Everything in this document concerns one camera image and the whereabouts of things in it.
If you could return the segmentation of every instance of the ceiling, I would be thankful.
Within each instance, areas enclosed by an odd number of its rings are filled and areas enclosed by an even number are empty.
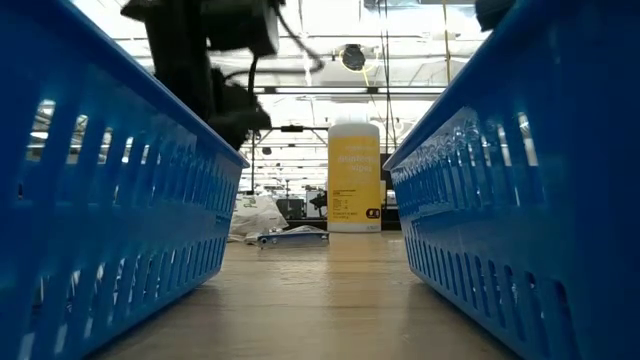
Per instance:
[[[296,36],[326,62],[313,75],[256,76],[257,92],[280,87],[275,94],[259,95],[274,126],[329,127],[334,119],[354,111],[365,114],[380,127],[381,152],[392,152],[424,115],[449,83],[487,38],[475,19],[473,0],[388,0],[380,14],[377,0],[289,0],[283,16]],[[126,0],[74,0],[74,3],[140,64],[153,71],[153,61],[144,25],[119,15]],[[383,38],[389,34],[389,86],[392,88],[393,121],[386,132],[386,94],[370,96],[366,86],[387,86],[382,61]],[[310,60],[291,36],[280,27],[278,56],[261,60],[258,68],[308,69]],[[367,58],[366,72],[352,72],[340,61],[347,44],[359,44]],[[450,54],[447,69],[447,45]],[[248,69],[248,50],[211,54],[211,62],[224,73]],[[245,84],[240,76],[236,81]],[[324,185],[327,176],[327,132],[273,131],[262,133],[254,154],[255,183],[284,185],[293,194],[304,193],[304,185]],[[271,149],[269,155],[264,148]],[[241,152],[251,160],[251,145]],[[240,190],[250,189],[251,169],[243,173]]]

